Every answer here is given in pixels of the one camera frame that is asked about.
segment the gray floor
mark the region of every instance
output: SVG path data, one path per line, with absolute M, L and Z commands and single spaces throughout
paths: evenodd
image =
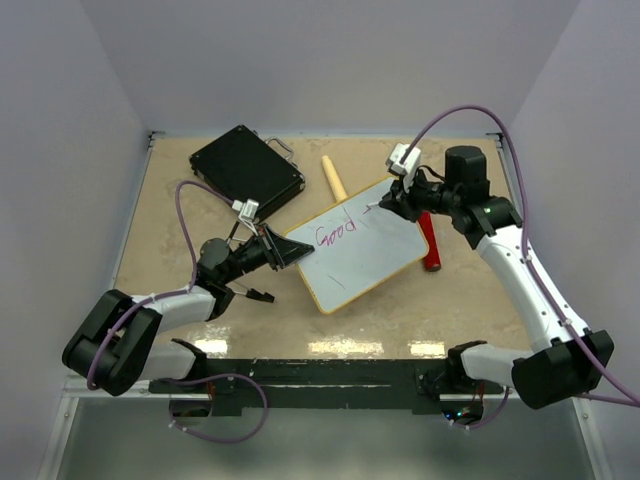
M 60 478 L 593 478 L 570 402 L 531 411 L 512 400 L 494 423 L 472 432 L 402 411 L 273 410 L 256 437 L 231 446 L 167 428 L 167 403 L 81 400 Z M 232 436 L 259 415 L 248 410 L 199 428 Z

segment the whiteboard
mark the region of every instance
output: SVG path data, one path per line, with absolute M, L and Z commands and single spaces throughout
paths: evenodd
M 336 311 L 427 254 L 417 224 L 367 206 L 379 202 L 392 181 L 385 178 L 285 233 L 315 248 L 297 265 L 321 312 Z

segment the red object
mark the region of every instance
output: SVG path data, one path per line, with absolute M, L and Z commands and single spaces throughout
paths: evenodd
M 433 231 L 433 223 L 431 223 L 431 214 L 425 212 L 418 219 L 418 224 L 424 233 L 427 243 L 429 244 L 429 253 L 422 259 L 424 269 L 428 272 L 437 272 L 442 268 L 440 263 L 440 253 L 438 253 L 438 244 L 436 243 L 436 234 Z

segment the wooden table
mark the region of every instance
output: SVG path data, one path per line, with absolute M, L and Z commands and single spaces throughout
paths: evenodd
M 347 193 L 385 175 L 384 161 L 407 138 L 286 138 L 307 188 L 268 219 L 284 232 L 331 205 L 333 194 L 321 168 L 329 155 Z M 178 225 L 176 185 L 193 179 L 188 157 L 211 138 L 156 141 L 116 287 L 128 294 L 159 293 L 184 286 L 190 259 Z M 423 163 L 443 172 L 444 151 L 476 145 L 488 159 L 492 193 L 508 196 L 493 140 L 431 138 L 421 143 Z M 225 238 L 231 209 L 200 189 L 185 187 L 182 205 L 196 250 L 207 239 Z M 332 315 L 320 313 L 297 269 L 267 267 L 241 281 L 276 297 L 273 304 L 236 297 L 219 319 L 162 335 L 183 338 L 212 357 L 412 358 L 441 357 L 447 348 L 483 339 L 497 346 L 528 348 L 524 327 L 502 286 L 446 217 L 434 217 L 443 268 L 426 273 L 416 264 Z

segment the robotic hand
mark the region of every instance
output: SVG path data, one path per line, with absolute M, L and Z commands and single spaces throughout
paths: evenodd
M 495 348 L 484 341 L 454 347 L 446 362 L 449 385 L 462 388 L 474 380 L 488 380 L 511 386 L 534 409 L 593 390 L 600 373 L 550 307 L 525 262 L 532 262 L 573 328 L 605 366 L 613 353 L 613 342 L 604 330 L 593 333 L 571 309 L 531 246 L 522 251 L 522 219 L 508 199 L 489 194 L 482 151 L 471 146 L 449 148 L 441 176 L 419 166 L 419 150 L 404 155 L 407 147 L 398 145 L 387 160 L 389 172 L 397 179 L 379 206 L 411 222 L 424 211 L 451 217 L 454 229 L 500 279 L 524 321 L 531 344 L 531 351 Z M 437 180 L 428 180 L 425 170 Z
M 239 223 L 253 232 L 246 242 L 235 250 L 230 247 L 239 223 L 226 240 L 207 240 L 200 249 L 193 288 L 185 287 L 184 294 L 179 296 L 155 299 L 148 306 L 137 309 L 118 329 L 104 353 L 98 355 L 92 379 L 96 387 L 117 396 L 138 380 L 188 377 L 195 360 L 204 354 L 183 340 L 153 345 L 156 335 L 181 325 L 218 318 L 236 295 L 229 283 L 266 264 L 278 271 L 313 252 L 313 246 L 287 240 L 267 224 L 254 225 L 257 206 L 252 200 L 233 205 Z M 243 294 L 252 300 L 274 301 L 272 295 L 254 289 Z M 131 297 L 118 290 L 106 292 L 67 344 L 62 362 L 89 378 L 90 367 L 112 327 L 124 312 L 145 298 Z

